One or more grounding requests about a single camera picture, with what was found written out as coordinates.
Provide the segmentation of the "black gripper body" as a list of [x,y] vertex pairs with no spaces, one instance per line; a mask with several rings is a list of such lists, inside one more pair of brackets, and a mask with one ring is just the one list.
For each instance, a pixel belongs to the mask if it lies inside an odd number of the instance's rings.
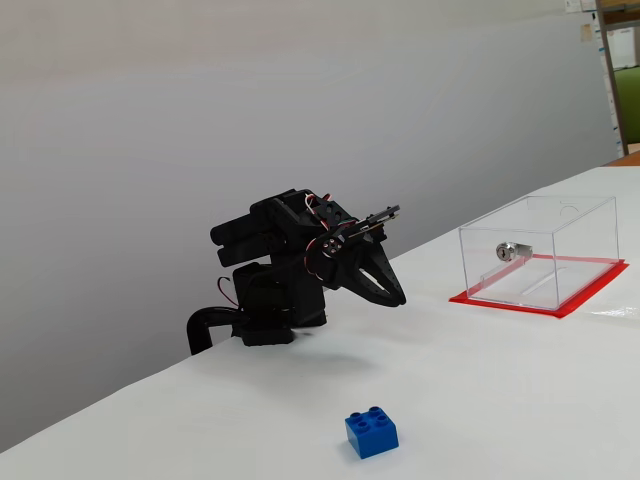
[[367,291],[374,283],[361,272],[371,225],[337,225],[312,239],[304,251],[304,267],[329,289]]

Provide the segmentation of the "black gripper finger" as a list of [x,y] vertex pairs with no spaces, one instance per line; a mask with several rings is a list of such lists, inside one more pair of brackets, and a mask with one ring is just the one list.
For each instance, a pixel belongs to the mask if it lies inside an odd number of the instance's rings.
[[[379,243],[367,245],[363,249],[363,255],[359,269],[366,270],[367,272],[370,272],[374,275],[385,275],[390,280],[397,282],[401,287],[401,284],[396,277],[391,264],[389,263],[384,249]],[[405,303],[406,296],[401,287],[401,305],[404,305]]]
[[374,275],[358,269],[343,280],[343,287],[370,303],[398,307],[401,305],[401,287],[385,275]]

